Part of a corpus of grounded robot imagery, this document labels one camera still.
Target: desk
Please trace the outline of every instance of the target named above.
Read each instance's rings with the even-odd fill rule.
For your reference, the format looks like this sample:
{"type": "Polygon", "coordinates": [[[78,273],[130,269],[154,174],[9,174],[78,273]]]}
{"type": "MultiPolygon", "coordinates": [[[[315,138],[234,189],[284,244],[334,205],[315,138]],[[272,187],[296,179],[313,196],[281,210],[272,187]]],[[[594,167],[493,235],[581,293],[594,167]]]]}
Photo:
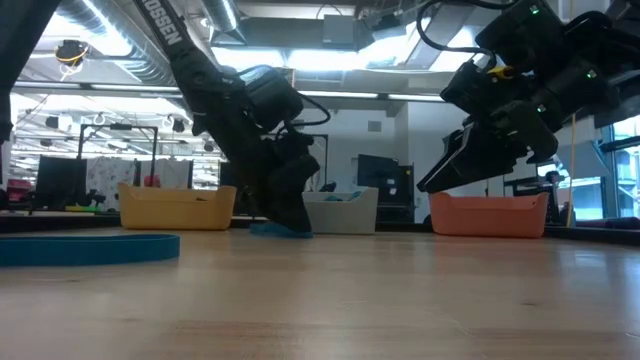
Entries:
{"type": "Polygon", "coordinates": [[[416,233],[179,234],[175,261],[0,269],[2,357],[640,358],[633,248],[416,233]]]}

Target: table surface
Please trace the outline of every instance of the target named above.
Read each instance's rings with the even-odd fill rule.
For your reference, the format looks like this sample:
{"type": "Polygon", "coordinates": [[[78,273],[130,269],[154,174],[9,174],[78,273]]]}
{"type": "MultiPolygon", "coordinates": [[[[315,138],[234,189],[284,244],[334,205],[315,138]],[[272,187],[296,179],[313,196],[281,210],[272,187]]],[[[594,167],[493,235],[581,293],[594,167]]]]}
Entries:
{"type": "Polygon", "coordinates": [[[180,235],[174,261],[0,270],[0,359],[640,358],[631,248],[180,235]]]}

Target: orange bin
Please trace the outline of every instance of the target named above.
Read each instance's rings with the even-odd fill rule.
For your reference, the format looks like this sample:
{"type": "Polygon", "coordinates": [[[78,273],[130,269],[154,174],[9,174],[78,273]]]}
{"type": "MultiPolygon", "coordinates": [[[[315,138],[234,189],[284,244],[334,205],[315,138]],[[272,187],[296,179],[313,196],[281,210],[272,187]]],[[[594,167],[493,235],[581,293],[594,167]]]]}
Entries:
{"type": "Polygon", "coordinates": [[[549,194],[518,197],[430,196],[431,220],[437,234],[540,238],[544,233],[549,194]]]}
{"type": "Polygon", "coordinates": [[[173,190],[118,184],[120,221],[127,229],[226,230],[236,188],[173,190]]]}

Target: plastic bin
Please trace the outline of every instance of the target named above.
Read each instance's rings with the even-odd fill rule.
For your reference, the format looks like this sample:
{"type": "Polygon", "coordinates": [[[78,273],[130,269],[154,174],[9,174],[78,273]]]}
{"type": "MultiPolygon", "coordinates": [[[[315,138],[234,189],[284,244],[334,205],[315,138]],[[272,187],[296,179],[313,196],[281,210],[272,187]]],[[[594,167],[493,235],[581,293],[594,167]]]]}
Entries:
{"type": "Polygon", "coordinates": [[[236,188],[174,190],[118,184],[120,218],[127,229],[226,230],[236,188]]]}
{"type": "Polygon", "coordinates": [[[518,197],[430,196],[437,234],[540,238],[544,233],[548,193],[518,197]]]}
{"type": "Polygon", "coordinates": [[[306,192],[302,194],[315,234],[373,234],[376,231],[378,189],[353,193],[306,192]],[[325,201],[335,196],[343,201],[325,201]]]}

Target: yellow bin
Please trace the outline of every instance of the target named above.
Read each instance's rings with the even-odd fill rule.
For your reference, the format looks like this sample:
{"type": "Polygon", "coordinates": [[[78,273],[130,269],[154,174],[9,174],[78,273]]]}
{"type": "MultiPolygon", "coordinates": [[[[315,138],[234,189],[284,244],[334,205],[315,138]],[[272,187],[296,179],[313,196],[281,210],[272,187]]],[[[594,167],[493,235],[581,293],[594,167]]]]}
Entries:
{"type": "Polygon", "coordinates": [[[226,230],[236,188],[173,190],[118,184],[120,219],[127,229],[226,230]]]}

